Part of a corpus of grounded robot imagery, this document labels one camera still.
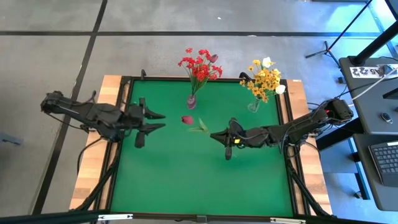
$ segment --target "bouquet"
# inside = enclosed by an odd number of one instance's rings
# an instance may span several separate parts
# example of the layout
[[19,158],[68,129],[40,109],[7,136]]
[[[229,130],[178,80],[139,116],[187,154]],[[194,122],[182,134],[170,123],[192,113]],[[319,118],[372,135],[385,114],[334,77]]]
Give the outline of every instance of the bouquet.
[[264,58],[262,62],[260,60],[253,60],[253,64],[254,66],[249,66],[249,71],[253,73],[254,81],[241,80],[239,84],[251,90],[256,97],[256,104],[248,106],[251,111],[255,112],[258,109],[259,101],[267,103],[269,97],[282,94],[286,86],[279,83],[281,75],[278,69],[270,69],[271,65],[275,63],[271,62],[269,57]]
[[205,86],[208,80],[216,80],[223,73],[221,66],[213,65],[218,59],[217,54],[210,55],[208,50],[199,50],[199,56],[193,58],[192,51],[192,48],[185,50],[191,57],[184,57],[178,63],[179,67],[182,66],[188,73],[191,81],[192,92],[187,100],[187,105],[190,109],[194,109],[196,106],[196,92]]

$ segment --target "wooden board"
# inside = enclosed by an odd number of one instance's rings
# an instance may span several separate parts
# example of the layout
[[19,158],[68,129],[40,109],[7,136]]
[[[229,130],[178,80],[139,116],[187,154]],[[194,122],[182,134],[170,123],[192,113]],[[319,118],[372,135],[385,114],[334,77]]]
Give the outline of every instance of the wooden board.
[[[105,75],[101,91],[99,93],[99,103],[116,104],[118,97],[121,76],[119,75]],[[298,118],[308,113],[307,101],[305,99],[303,84],[300,80],[287,80],[289,89],[290,105],[292,107],[293,117]],[[287,112],[284,103],[284,98],[281,98],[282,114],[284,115],[284,122],[287,122]],[[86,144],[98,139],[97,133],[90,133]],[[316,145],[315,139],[308,139],[308,142]],[[81,160],[80,171],[76,180],[75,191],[72,196],[70,209],[78,207],[84,199],[90,194],[100,178],[100,172],[104,160],[106,141],[100,141],[94,146],[86,150]],[[303,145],[300,151],[302,161],[305,185],[314,196],[315,200],[322,206],[322,208],[331,214],[331,207],[326,190],[325,180],[323,178],[322,167],[318,151],[314,148]],[[100,208],[105,206],[105,198],[108,194],[108,184],[104,187]],[[297,207],[300,214],[304,214],[302,196],[298,187],[295,188]]]

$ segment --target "mouse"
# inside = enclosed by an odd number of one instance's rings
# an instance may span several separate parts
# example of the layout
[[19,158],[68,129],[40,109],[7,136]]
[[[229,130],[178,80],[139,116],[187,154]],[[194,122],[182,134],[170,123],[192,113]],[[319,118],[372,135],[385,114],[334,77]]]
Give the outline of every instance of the mouse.
[[391,116],[390,116],[389,114],[387,114],[387,113],[381,113],[381,118],[382,118],[385,122],[387,122],[387,123],[389,123],[389,124],[392,124],[392,118],[391,118]]

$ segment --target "white flower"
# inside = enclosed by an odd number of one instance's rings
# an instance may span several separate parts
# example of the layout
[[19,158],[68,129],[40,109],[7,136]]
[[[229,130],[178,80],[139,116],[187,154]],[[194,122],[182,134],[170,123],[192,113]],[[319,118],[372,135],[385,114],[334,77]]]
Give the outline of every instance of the white flower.
[[262,59],[262,66],[264,66],[264,68],[269,68],[273,63],[271,62],[271,58],[270,57],[266,57],[264,59]]
[[279,85],[275,88],[275,92],[278,94],[282,94],[285,92],[286,86],[285,85]]

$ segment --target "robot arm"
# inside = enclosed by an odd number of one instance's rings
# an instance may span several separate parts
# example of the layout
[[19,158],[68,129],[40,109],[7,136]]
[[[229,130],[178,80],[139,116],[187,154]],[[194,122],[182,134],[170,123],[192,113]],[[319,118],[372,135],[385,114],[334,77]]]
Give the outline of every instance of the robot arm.
[[342,125],[353,117],[344,100],[337,98],[323,102],[317,109],[289,123],[275,126],[263,126],[245,130],[235,118],[229,121],[229,128],[210,134],[225,147],[225,159],[230,160],[232,147],[275,146],[287,141],[289,144],[301,145],[313,130],[327,124]]
[[80,128],[87,133],[91,128],[96,129],[102,138],[111,142],[118,142],[130,135],[133,129],[137,129],[139,132],[136,136],[136,147],[144,146],[145,135],[165,126],[165,124],[146,124],[144,122],[144,118],[165,118],[165,116],[148,109],[144,98],[139,99],[138,105],[135,103],[129,105],[129,111],[124,113],[111,104],[94,103],[90,100],[80,103],[64,97],[60,91],[54,91],[47,93],[41,103],[41,109],[46,114],[68,115],[82,122]]

